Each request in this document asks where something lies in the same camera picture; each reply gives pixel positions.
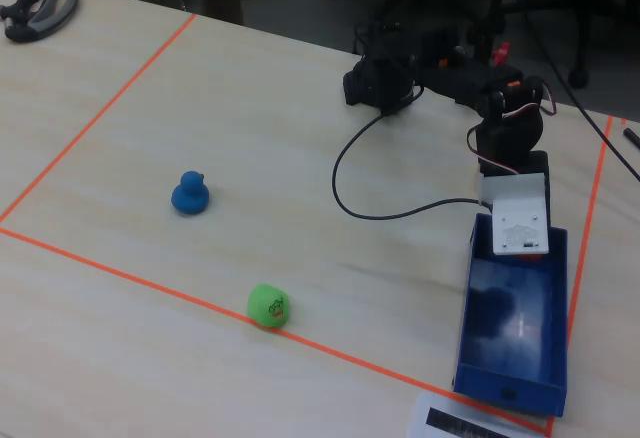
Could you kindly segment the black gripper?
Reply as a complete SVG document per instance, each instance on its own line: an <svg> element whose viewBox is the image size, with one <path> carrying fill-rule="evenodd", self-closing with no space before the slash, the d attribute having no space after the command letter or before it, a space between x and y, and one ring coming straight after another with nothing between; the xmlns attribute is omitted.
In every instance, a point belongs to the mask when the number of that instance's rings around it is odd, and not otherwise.
<svg viewBox="0 0 640 438"><path fill-rule="evenodd" d="M535 150L543 132L539 111L520 111L507 117L485 118L473 128L475 153L485 176L542 173L545 185L547 226L551 225L549 159Z"/></svg>

